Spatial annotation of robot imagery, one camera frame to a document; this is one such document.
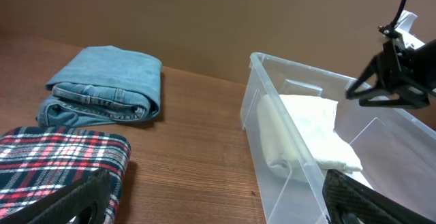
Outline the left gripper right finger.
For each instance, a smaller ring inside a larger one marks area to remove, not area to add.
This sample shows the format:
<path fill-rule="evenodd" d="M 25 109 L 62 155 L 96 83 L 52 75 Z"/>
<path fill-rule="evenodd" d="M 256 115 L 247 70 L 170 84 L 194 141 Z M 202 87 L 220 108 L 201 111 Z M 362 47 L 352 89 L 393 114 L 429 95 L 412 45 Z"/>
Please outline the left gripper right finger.
<path fill-rule="evenodd" d="M 435 224 L 338 170 L 328 170 L 322 188 L 329 224 Z"/>

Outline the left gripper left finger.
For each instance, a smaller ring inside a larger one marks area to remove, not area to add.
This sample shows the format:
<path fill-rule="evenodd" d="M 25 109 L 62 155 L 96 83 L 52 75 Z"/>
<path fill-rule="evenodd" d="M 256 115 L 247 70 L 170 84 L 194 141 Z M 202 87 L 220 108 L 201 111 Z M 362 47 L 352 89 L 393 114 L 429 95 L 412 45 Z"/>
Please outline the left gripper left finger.
<path fill-rule="evenodd" d="M 110 173 L 98 169 L 1 219 L 2 224 L 99 224 L 110 201 Z"/>

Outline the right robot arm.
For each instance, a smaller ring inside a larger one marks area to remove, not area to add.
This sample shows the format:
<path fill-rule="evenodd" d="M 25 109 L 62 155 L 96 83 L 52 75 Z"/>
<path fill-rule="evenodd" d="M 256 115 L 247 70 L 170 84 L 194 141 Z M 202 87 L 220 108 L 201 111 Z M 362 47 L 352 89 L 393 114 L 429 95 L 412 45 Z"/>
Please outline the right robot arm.
<path fill-rule="evenodd" d="M 378 27 L 387 38 L 383 50 L 345 92 L 362 107 L 420 109 L 435 96 L 435 41 L 425 44 L 409 33 L 417 16 L 404 10 L 406 1 L 389 24 Z"/>

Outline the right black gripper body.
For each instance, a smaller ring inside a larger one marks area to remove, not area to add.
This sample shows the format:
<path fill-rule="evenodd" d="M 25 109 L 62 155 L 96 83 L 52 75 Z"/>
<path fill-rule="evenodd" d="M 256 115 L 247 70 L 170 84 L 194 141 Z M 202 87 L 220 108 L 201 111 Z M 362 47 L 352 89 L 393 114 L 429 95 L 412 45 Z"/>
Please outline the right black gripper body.
<path fill-rule="evenodd" d="M 384 44 L 388 89 L 397 94 L 415 93 L 435 96 L 435 41 L 418 49 L 406 48 L 400 33 L 385 30 Z"/>

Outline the cream white cloth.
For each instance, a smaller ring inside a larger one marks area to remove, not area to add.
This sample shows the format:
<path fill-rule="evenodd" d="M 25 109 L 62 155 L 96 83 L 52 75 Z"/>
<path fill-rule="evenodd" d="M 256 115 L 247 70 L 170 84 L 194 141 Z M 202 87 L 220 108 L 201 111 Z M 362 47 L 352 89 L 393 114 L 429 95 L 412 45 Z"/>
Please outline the cream white cloth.
<path fill-rule="evenodd" d="M 334 131 L 337 101 L 309 95 L 279 97 L 323 175 L 328 170 L 339 170 L 361 183 L 366 182 L 354 149 Z M 269 170 L 280 178 L 303 181 L 304 173 L 300 170 L 292 139 L 269 95 L 260 99 L 256 112 L 261 147 Z"/>

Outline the clear plastic storage container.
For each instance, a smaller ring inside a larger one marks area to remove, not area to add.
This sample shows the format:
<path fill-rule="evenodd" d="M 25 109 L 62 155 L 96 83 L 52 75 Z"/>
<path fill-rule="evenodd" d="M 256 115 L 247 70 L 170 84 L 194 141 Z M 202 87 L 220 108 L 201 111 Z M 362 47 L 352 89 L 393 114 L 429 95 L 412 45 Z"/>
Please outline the clear plastic storage container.
<path fill-rule="evenodd" d="M 435 218 L 435 132 L 402 109 L 345 98 L 353 79 L 260 52 L 240 109 L 268 223 L 325 223 L 339 170 Z"/>

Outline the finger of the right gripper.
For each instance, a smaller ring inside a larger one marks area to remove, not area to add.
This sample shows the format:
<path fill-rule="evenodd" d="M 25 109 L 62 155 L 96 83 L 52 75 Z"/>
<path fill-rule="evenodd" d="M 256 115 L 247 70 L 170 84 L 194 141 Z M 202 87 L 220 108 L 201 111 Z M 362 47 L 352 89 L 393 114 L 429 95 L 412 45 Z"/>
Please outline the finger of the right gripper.
<path fill-rule="evenodd" d="M 358 95 L 359 105 L 363 107 L 383 107 L 401 109 L 420 109 L 430 105 L 428 96 L 424 94 L 403 93 L 398 99 L 375 100 L 372 98 L 381 96 L 380 93 L 363 93 Z"/>
<path fill-rule="evenodd" d="M 373 99 L 391 95 L 392 92 L 388 89 L 384 79 L 386 74 L 385 60 L 383 54 L 374 56 L 357 80 L 347 89 L 345 97 L 347 99 Z M 360 89 L 372 76 L 375 76 L 375 84 L 368 89 Z"/>

